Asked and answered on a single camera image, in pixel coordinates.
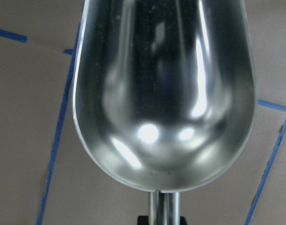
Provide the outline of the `steel ice scoop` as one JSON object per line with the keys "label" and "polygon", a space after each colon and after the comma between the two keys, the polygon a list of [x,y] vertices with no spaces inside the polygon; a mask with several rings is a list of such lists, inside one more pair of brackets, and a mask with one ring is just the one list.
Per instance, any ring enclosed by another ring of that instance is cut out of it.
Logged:
{"label": "steel ice scoop", "polygon": [[241,0],[87,0],[73,119],[92,160],[149,193],[140,225],[180,225],[180,193],[224,174],[254,126]]}

